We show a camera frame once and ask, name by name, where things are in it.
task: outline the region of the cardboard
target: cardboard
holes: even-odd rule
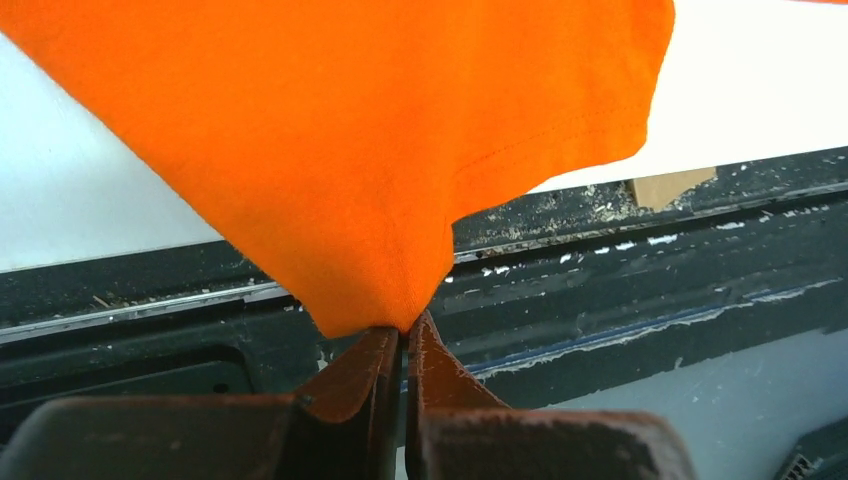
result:
[[[715,173],[715,167],[709,167],[635,178],[629,182],[630,190],[633,192],[637,206],[662,210],[687,190],[713,178]]]

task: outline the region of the white wall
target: white wall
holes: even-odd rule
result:
[[[534,191],[848,145],[848,7],[677,9],[645,148]],[[0,272],[218,238],[0,35]]]

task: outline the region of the orange fabric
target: orange fabric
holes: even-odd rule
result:
[[[6,0],[0,30],[327,336],[410,327],[451,224],[643,144],[671,0]]]

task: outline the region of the white surface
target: white surface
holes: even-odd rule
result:
[[[848,145],[848,7],[677,10],[645,148],[534,191]],[[218,238],[0,35],[0,272]]]
[[[701,480],[771,480],[799,437],[848,416],[846,343],[808,332],[550,408],[648,411],[683,437]]]

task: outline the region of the stitching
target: stitching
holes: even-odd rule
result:
[[[634,106],[630,106],[630,107],[614,108],[614,109],[603,110],[603,111],[598,111],[598,112],[594,112],[594,113],[591,113],[591,114],[586,114],[586,115],[580,115],[580,116],[577,116],[577,117],[573,117],[573,118],[571,118],[571,119],[569,119],[569,120],[566,120],[566,121],[560,122],[560,123],[558,123],[558,124],[556,124],[556,125],[553,125],[553,126],[549,127],[547,130],[543,130],[543,131],[542,131],[542,132],[540,132],[540,133],[537,133],[537,134],[535,134],[535,135],[532,135],[532,136],[530,136],[530,137],[528,137],[528,138],[525,138],[525,139],[523,139],[523,140],[517,141],[517,142],[515,142],[515,143],[511,143],[511,144],[509,144],[509,145],[505,145],[505,146],[503,146],[503,147],[501,147],[501,148],[499,148],[499,149],[497,149],[497,150],[495,150],[495,151],[493,151],[493,152],[490,152],[490,153],[487,153],[487,154],[482,155],[482,156],[480,156],[480,157],[477,157],[476,159],[472,160],[471,162],[466,163],[465,165],[463,165],[463,166],[462,166],[462,168],[459,168],[458,170],[456,170],[456,171],[454,172],[453,178],[455,179],[456,177],[459,177],[459,176],[460,176],[460,175],[461,175],[461,174],[462,174],[465,170],[468,170],[468,169],[470,169],[470,168],[472,168],[472,167],[475,167],[476,165],[478,165],[478,164],[480,164],[480,163],[482,163],[482,162],[484,162],[484,161],[486,161],[486,160],[488,160],[488,159],[490,159],[490,158],[492,158],[492,157],[495,157],[495,156],[497,156],[497,155],[500,155],[500,154],[502,154],[502,153],[504,153],[504,152],[507,152],[507,151],[509,151],[509,150],[513,150],[513,149],[515,149],[516,147],[520,147],[521,145],[524,145],[525,143],[529,143],[529,142],[532,142],[533,140],[536,140],[536,139],[539,139],[539,138],[542,138],[542,137],[548,136],[548,135],[550,135],[550,134],[552,134],[552,133],[556,132],[557,130],[561,129],[562,127],[567,126],[568,124],[574,123],[574,122],[575,122],[575,121],[577,121],[577,120],[582,120],[582,119],[587,119],[587,118],[599,117],[599,116],[601,116],[601,115],[604,115],[604,114],[607,114],[607,113],[612,113],[612,112],[626,112],[626,111],[629,111],[629,110],[635,110],[636,108],[641,108],[641,107],[643,107],[643,105],[638,105],[638,106],[637,106],[637,105],[634,105]],[[638,122],[638,123],[637,123],[637,122],[628,122],[628,123],[625,123],[625,124],[616,124],[616,125],[615,125],[615,127],[619,127],[619,128],[620,128],[620,127],[630,127],[630,126],[634,126],[634,125],[639,125],[639,124],[641,124],[641,123],[643,123],[643,122]],[[579,136],[585,135],[585,134],[587,134],[587,133],[605,132],[605,131],[608,131],[608,130],[610,130],[610,129],[611,129],[611,126],[609,126],[609,125],[608,125],[608,126],[604,126],[604,127],[601,127],[601,128],[593,128],[593,129],[580,130],[580,131],[578,131],[578,132],[576,132],[576,133],[573,133],[573,134],[571,134],[571,135],[568,135],[568,136],[566,136],[566,137],[563,137],[563,138],[562,138],[562,140],[563,140],[563,141],[568,141],[568,140],[570,140],[570,139],[573,139],[573,138],[576,138],[576,137],[579,137]]]

